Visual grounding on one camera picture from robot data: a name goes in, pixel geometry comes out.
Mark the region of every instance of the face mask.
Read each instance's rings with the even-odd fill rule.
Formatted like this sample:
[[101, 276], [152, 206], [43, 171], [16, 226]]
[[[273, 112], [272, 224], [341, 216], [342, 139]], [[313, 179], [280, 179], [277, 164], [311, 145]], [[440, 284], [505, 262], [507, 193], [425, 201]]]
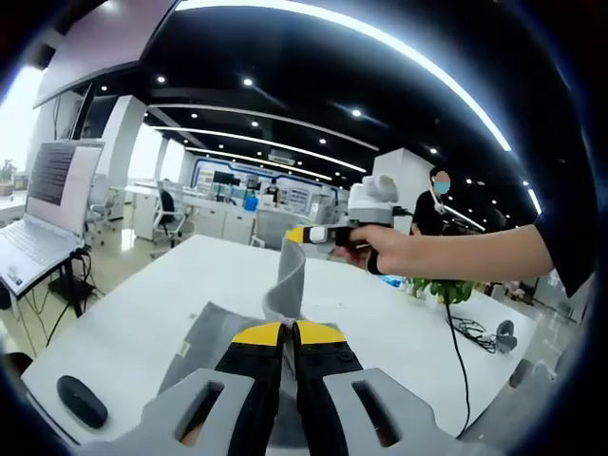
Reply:
[[442, 195], [447, 193], [447, 190], [449, 190], [449, 182], [435, 182], [435, 190]]

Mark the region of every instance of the human hand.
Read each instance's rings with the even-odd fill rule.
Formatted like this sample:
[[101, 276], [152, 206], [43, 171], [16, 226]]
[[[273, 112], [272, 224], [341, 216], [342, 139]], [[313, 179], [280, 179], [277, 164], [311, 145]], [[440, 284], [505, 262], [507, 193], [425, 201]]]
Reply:
[[[351, 232], [351, 241], [366, 242], [378, 252], [377, 268], [382, 274], [401, 275], [409, 256], [409, 236], [392, 228], [367, 225]], [[371, 248], [347, 249], [337, 247], [333, 254], [350, 264], [368, 270]]]

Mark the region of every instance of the black sleeve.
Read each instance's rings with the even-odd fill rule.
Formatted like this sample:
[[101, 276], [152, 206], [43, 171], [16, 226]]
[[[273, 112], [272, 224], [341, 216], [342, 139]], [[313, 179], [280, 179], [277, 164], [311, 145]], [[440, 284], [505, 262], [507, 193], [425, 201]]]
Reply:
[[535, 222], [568, 297], [593, 273], [598, 235], [595, 194], [561, 194]]
[[416, 201], [416, 209], [414, 210], [414, 215], [411, 218], [412, 223], [417, 223], [418, 220], [420, 220], [420, 217], [422, 216], [422, 213], [424, 211], [424, 206], [425, 206], [425, 193], [422, 193], [418, 197], [418, 200]]

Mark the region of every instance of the white column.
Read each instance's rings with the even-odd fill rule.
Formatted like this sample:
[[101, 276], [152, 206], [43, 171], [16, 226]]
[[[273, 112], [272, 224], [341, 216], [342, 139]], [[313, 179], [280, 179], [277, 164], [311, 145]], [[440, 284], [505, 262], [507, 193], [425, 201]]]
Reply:
[[162, 164], [164, 163], [164, 157], [167, 155], [167, 145], [169, 145], [169, 139], [163, 136], [161, 147], [159, 148], [159, 156], [156, 159], [156, 167], [154, 168], [155, 181], [161, 179]]
[[183, 151], [183, 159], [181, 160], [180, 183], [187, 187], [192, 181], [192, 173], [194, 173], [194, 165], [197, 162], [197, 156], [187, 150]]
[[[372, 174], [391, 176], [399, 189], [398, 204], [413, 213], [420, 194], [430, 188], [428, 173], [432, 168], [428, 161], [401, 148], [376, 157]], [[395, 218], [395, 229], [402, 233], [408, 234], [410, 225], [411, 217]]]
[[[38, 120], [28, 146], [26, 161], [26, 171], [28, 173], [34, 165], [40, 144], [68, 138], [71, 127], [76, 122], [82, 99], [83, 97], [75, 92], [66, 92], [61, 95], [61, 100], [54, 98], [40, 106]], [[57, 124], [55, 125], [53, 113], [56, 108]], [[57, 138], [55, 138], [55, 126], [57, 128]]]
[[[146, 104], [132, 95], [118, 99], [105, 125], [102, 141], [105, 142], [104, 152], [97, 166], [97, 174], [105, 174], [110, 185], [125, 187], [133, 146], [143, 122]], [[124, 193], [121, 193], [113, 218], [123, 216]]]

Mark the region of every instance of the office chair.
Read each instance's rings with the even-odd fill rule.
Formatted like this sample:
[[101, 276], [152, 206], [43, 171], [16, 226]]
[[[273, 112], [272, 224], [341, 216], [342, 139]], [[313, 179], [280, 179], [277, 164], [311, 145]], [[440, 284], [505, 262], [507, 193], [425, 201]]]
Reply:
[[86, 243], [88, 245], [93, 244], [95, 233], [100, 235], [104, 227], [116, 231], [116, 227], [110, 222], [109, 218], [117, 198], [118, 191], [109, 188], [107, 176], [96, 175], [88, 195], [88, 209], [85, 219]]
[[153, 231], [155, 233], [163, 233], [164, 237], [155, 238], [154, 244], [157, 244], [159, 240], [166, 239], [169, 241], [170, 248], [151, 252], [150, 256], [152, 258], [158, 258], [170, 249], [173, 249], [177, 243], [176, 237], [181, 238], [184, 234], [189, 235], [194, 232], [192, 223], [186, 223], [189, 214], [183, 205], [183, 185], [166, 180], [159, 180], [157, 185], [159, 202], [157, 204]]
[[250, 245], [263, 249], [281, 250], [285, 233], [298, 225], [297, 214], [258, 209], [256, 227]]

